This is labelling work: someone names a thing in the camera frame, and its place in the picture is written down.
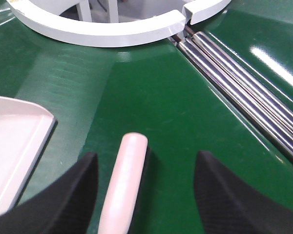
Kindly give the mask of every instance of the white plastic tray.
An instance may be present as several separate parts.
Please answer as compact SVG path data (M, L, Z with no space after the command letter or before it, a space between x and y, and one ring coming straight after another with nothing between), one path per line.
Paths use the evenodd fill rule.
M15 204L54 122L37 104L0 97L0 214Z

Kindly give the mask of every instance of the metal rod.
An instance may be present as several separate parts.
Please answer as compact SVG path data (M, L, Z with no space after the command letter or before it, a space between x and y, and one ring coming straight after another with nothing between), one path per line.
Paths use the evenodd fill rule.
M199 71L204 74L207 79L214 84L217 89L226 96L246 117L254 124L256 124L260 130L269 135L274 142L281 145L293 159L293 125L286 124L286 121L278 121L274 116L275 111L269 111L268 106L273 103L263 103L254 98L254 94L259 91L245 89L244 84L238 82L235 77L228 74L228 71L224 69L219 63L215 62L206 54L206 51L194 44L190 39L184 39L178 43L179 49L189 58ZM276 103L281 103L275 96L268 95L269 101L273 99ZM284 105L277 112L280 116L292 117L293 113L288 110Z

